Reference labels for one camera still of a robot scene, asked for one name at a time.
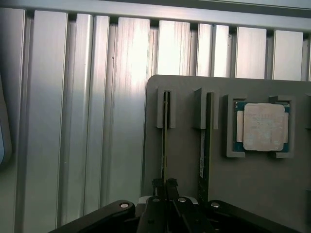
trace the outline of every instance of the screw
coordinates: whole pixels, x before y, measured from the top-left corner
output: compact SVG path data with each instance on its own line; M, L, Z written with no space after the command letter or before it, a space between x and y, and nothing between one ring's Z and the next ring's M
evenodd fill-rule
M120 205L121 208L127 208L128 207L128 203L123 203Z
M186 202L186 199L184 199L184 198L178 198L178 201L179 201L179 202Z
M214 208L219 208L220 204L218 204L216 202L212 202L211 206L214 207Z

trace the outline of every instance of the metal frame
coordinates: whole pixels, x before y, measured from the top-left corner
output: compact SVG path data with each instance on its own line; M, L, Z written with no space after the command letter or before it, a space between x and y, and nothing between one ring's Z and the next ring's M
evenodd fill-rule
M311 31L311 18L261 15L125 2L93 0L81 0L79 2L62 0L3 0L0 6L66 12L84 12L118 17L174 19L187 22L208 22L266 29L285 29L290 31Z

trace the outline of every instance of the gray mounting plate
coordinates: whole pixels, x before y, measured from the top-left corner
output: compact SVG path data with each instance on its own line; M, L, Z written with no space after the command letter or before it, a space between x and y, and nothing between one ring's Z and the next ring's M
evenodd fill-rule
M307 230L307 190L311 186L311 83L156 75L149 79L146 96L145 151L142 195L152 194L152 179L161 177L161 135L157 128L158 89L175 92L175 128L168 129L168 177L176 178L180 195L198 198L201 130L194 128L196 98L204 88L217 93L218 129L213 127L209 158L209 200L222 200L300 232ZM268 152L231 153L233 121L226 101L292 101L292 137L289 155Z

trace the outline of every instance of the metal bolt head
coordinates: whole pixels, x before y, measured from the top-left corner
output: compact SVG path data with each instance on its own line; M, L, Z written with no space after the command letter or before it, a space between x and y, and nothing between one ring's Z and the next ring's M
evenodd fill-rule
M128 207L128 203L122 203L122 204L120 205L120 207L121 207L121 208L127 208L127 207Z
M179 201L179 202L186 202L186 199L184 199L184 198L178 198L178 201Z
M216 202L212 202L211 206L214 207L214 208L219 208L220 204L218 204Z

